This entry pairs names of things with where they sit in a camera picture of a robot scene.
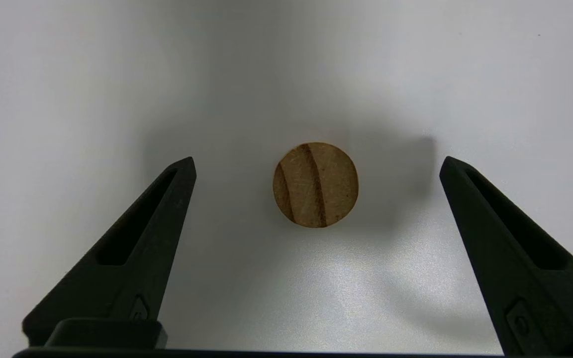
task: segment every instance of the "white surface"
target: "white surface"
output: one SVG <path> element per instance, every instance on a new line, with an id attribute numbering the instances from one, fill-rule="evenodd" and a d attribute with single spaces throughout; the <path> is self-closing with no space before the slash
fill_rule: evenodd
<path id="1" fill-rule="evenodd" d="M 360 175 L 324 230 L 271 194 L 309 140 Z M 573 253 L 573 0 L 0 2 L 0 356 L 189 155 L 168 347 L 499 353 L 437 171 L 468 161 Z"/>

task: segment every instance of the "wooden disc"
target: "wooden disc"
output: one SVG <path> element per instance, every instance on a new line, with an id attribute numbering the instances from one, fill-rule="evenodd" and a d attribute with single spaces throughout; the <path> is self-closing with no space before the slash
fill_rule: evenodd
<path id="1" fill-rule="evenodd" d="M 273 196 L 282 213 L 305 227 L 327 227 L 344 218 L 357 201 L 353 161 L 327 143 L 298 145 L 278 163 Z"/>

